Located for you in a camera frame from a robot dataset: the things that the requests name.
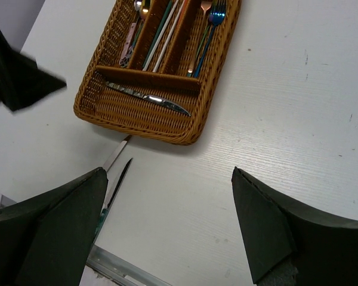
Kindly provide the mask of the copper fork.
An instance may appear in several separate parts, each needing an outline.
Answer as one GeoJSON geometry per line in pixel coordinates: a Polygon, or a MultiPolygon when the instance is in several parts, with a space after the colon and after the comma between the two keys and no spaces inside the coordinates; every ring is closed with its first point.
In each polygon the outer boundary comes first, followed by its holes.
{"type": "Polygon", "coordinates": [[[200,4],[200,7],[202,9],[202,18],[200,21],[200,26],[199,26],[199,30],[196,32],[196,42],[195,42],[195,48],[192,52],[192,56],[190,59],[190,64],[188,66],[187,69],[187,76],[190,77],[192,76],[194,70],[195,70],[195,62],[196,62],[196,54],[197,54],[197,49],[200,43],[200,34],[203,31],[203,26],[206,22],[206,17],[207,17],[207,13],[208,11],[211,9],[212,7],[212,1],[202,1],[200,4]]]}

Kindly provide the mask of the green handled knife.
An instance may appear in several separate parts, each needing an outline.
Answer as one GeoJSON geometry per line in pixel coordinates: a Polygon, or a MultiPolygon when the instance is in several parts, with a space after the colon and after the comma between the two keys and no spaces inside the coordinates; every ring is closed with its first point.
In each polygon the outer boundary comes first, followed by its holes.
{"type": "Polygon", "coordinates": [[[110,187],[109,193],[105,197],[103,208],[102,208],[102,211],[100,214],[100,218],[99,218],[96,230],[95,230],[94,241],[96,241],[96,239],[104,225],[104,222],[108,216],[108,212],[110,211],[110,209],[113,205],[113,202],[118,194],[118,191],[124,181],[124,178],[128,172],[128,169],[129,169],[132,161],[133,161],[133,158],[130,158],[130,160],[127,162],[124,169],[122,170],[118,181],[113,183],[113,185],[110,187]]]}

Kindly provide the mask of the green rainbow fork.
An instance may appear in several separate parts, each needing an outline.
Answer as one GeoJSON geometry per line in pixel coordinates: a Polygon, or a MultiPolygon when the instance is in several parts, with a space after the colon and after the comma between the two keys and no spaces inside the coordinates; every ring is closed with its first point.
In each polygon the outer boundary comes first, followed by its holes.
{"type": "MultiPolygon", "coordinates": [[[[210,10],[210,12],[209,12],[208,15],[211,14],[211,12],[212,12],[212,10],[214,9],[214,7],[216,6],[217,2],[218,2],[217,0],[213,0],[212,6],[211,6],[211,10],[210,10]]],[[[207,33],[208,33],[208,30],[209,30],[209,20],[207,20],[206,23],[205,23],[205,27],[204,27],[204,30],[203,30],[203,33],[202,33],[202,37],[201,37],[200,43],[199,43],[199,45],[198,45],[198,47],[197,47],[195,60],[198,59],[198,56],[199,56],[200,51],[201,51],[201,49],[202,49],[202,46],[203,46],[203,43],[204,43],[204,41],[205,41],[205,37],[206,37],[206,35],[207,35],[207,33]]]]}

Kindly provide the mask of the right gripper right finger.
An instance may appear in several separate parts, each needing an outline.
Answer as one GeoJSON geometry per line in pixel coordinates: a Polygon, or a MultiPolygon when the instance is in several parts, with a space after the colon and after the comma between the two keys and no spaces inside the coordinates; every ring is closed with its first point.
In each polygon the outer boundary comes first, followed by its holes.
{"type": "Polygon", "coordinates": [[[358,285],[358,220],[302,203],[239,168],[232,188],[254,285],[358,285]]]}

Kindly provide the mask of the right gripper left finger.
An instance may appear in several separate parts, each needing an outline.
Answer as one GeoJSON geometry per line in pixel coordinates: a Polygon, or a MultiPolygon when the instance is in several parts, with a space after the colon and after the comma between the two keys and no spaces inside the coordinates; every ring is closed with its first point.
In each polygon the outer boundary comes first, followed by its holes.
{"type": "Polygon", "coordinates": [[[0,285],[79,285],[107,184],[98,167],[0,209],[0,285]]]}

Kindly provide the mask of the dark handled knife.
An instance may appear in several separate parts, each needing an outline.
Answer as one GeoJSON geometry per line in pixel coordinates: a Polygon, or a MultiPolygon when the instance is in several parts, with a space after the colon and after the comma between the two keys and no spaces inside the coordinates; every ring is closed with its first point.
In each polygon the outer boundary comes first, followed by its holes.
{"type": "Polygon", "coordinates": [[[123,94],[139,98],[141,100],[144,100],[144,101],[159,105],[161,107],[170,109],[172,111],[179,112],[179,113],[184,114],[184,115],[189,116],[189,117],[191,116],[191,114],[185,108],[183,108],[182,106],[178,105],[177,103],[175,103],[175,102],[173,102],[171,100],[159,97],[157,95],[144,94],[142,92],[138,92],[136,90],[126,88],[124,86],[121,86],[121,85],[118,85],[116,83],[109,82],[109,81],[106,81],[105,84],[106,84],[106,86],[108,88],[110,88],[110,89],[112,89],[114,91],[118,91],[118,92],[121,92],[123,94]]]}

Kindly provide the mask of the teal chopstick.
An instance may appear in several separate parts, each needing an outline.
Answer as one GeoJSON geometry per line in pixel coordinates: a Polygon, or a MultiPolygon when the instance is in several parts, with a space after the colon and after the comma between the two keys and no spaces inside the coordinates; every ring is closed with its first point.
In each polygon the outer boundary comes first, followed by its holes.
{"type": "Polygon", "coordinates": [[[145,61],[143,63],[143,70],[146,69],[146,65],[147,65],[148,59],[150,57],[150,54],[152,53],[153,47],[155,46],[155,43],[156,43],[156,41],[158,39],[159,34],[161,33],[163,25],[165,24],[165,22],[167,20],[167,17],[169,15],[169,12],[171,10],[172,5],[173,5],[173,0],[169,0],[168,4],[166,6],[166,9],[165,9],[164,15],[163,15],[163,17],[161,19],[161,22],[160,22],[160,24],[158,26],[158,29],[156,31],[155,37],[153,38],[152,44],[151,44],[151,46],[149,48],[149,51],[147,53],[146,59],[145,59],[145,61]]]}

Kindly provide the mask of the blue fork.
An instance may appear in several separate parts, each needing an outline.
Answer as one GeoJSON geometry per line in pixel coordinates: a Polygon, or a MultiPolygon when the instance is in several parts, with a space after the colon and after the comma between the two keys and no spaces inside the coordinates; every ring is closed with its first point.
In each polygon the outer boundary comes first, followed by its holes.
{"type": "Polygon", "coordinates": [[[219,0],[211,8],[211,12],[209,13],[209,16],[208,16],[208,22],[209,22],[209,27],[210,27],[209,35],[207,38],[207,42],[204,46],[203,53],[200,57],[200,60],[196,67],[195,73],[193,75],[194,77],[199,76],[203,62],[205,61],[206,53],[207,53],[210,43],[212,41],[214,32],[215,32],[216,28],[223,22],[223,20],[226,16],[226,3],[227,3],[226,0],[219,0]]]}

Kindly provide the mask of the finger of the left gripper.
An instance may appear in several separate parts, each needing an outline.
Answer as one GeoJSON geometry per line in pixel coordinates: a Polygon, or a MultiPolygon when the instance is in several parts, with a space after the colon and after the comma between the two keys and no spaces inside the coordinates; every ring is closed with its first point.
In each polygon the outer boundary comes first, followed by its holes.
{"type": "Polygon", "coordinates": [[[35,60],[11,47],[0,30],[0,103],[10,111],[28,108],[67,86],[40,69],[35,60]]]}

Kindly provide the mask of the pink handled silver spoon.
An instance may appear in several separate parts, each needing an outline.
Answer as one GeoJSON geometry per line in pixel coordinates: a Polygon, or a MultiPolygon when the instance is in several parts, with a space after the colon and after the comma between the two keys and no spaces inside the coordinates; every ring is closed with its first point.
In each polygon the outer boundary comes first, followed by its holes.
{"type": "Polygon", "coordinates": [[[141,6],[142,6],[142,1],[134,1],[134,8],[135,8],[135,11],[137,14],[136,14],[136,19],[130,25],[128,36],[126,37],[124,48],[121,53],[121,58],[119,60],[119,65],[121,67],[126,67],[126,65],[127,65],[128,50],[131,46],[135,28],[137,27],[138,19],[140,17],[141,6]]]}

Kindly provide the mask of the gold rainbow spoon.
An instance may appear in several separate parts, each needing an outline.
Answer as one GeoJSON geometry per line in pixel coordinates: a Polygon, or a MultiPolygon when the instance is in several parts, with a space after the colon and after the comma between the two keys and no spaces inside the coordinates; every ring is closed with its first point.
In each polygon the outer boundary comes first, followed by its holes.
{"type": "Polygon", "coordinates": [[[131,58],[131,56],[132,56],[132,53],[133,53],[134,48],[136,46],[138,37],[139,37],[140,32],[142,30],[144,20],[148,16],[149,9],[150,9],[150,6],[151,6],[151,0],[136,1],[134,6],[135,6],[136,12],[138,12],[137,23],[136,23],[137,31],[136,31],[136,34],[134,35],[133,39],[132,39],[132,44],[130,45],[130,47],[128,49],[128,52],[127,52],[128,58],[131,58]]]}

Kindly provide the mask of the pink handled knife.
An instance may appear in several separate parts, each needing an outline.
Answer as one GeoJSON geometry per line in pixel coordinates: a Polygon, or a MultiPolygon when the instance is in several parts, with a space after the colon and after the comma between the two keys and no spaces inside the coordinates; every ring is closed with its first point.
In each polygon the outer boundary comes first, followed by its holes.
{"type": "Polygon", "coordinates": [[[103,169],[108,172],[110,168],[113,166],[123,149],[126,147],[127,143],[131,139],[131,135],[128,135],[117,147],[116,149],[111,153],[111,155],[108,157],[108,159],[103,164],[103,169]]]}

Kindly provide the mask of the long orange chopstick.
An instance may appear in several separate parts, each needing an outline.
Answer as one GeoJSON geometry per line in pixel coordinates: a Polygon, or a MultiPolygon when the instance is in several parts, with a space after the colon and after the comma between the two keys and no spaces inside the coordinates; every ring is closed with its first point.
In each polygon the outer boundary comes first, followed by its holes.
{"type": "Polygon", "coordinates": [[[182,7],[181,7],[181,13],[180,13],[180,18],[182,18],[184,16],[185,10],[188,6],[189,0],[184,0],[182,3],[182,7]]]}

